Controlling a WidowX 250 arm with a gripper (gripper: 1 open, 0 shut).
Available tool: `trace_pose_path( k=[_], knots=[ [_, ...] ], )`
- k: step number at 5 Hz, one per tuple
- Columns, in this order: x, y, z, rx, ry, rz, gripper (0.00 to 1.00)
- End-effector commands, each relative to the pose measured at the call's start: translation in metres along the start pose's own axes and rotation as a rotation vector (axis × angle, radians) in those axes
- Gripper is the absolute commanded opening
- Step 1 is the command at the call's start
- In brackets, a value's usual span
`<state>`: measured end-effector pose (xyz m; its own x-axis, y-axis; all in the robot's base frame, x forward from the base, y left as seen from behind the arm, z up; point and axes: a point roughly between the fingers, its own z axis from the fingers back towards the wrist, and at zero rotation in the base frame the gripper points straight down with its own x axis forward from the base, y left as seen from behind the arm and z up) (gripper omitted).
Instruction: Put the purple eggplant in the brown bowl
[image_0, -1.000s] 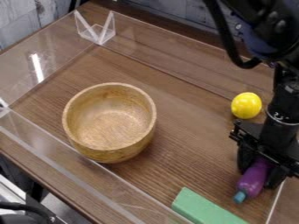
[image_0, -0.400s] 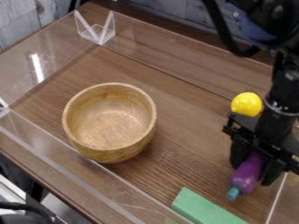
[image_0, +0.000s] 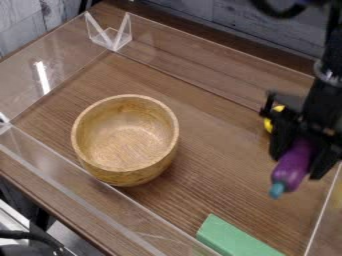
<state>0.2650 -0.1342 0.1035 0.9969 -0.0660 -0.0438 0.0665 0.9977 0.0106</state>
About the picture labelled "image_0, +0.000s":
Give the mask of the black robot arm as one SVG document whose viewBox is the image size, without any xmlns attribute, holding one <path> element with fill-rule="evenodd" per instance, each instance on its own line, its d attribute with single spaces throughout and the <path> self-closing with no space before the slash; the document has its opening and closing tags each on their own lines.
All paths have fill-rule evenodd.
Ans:
<svg viewBox="0 0 342 256">
<path fill-rule="evenodd" d="M 299 96 L 268 91 L 259 111 L 273 128 L 268 149 L 272 159 L 280 159 L 296 138 L 306 138 L 315 151 L 308 174 L 319 180 L 342 160 L 342 0 L 295 0 L 282 10 L 267 0 L 249 2 L 259 12 L 279 20 L 295 18 L 310 6 L 330 5 L 324 49 L 312 66 L 308 93 Z"/>
</svg>

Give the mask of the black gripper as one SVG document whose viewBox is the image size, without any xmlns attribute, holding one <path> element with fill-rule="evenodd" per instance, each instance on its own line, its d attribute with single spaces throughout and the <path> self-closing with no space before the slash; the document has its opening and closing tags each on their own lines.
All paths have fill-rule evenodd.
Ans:
<svg viewBox="0 0 342 256">
<path fill-rule="evenodd" d="M 272 110 L 278 105 L 282 112 Z M 259 115 L 271 120 L 268 153 L 275 161 L 298 138 L 319 147 L 310 166 L 310 179 L 319 180 L 342 159 L 342 83 L 315 78 L 304 96 L 269 91 Z"/>
</svg>

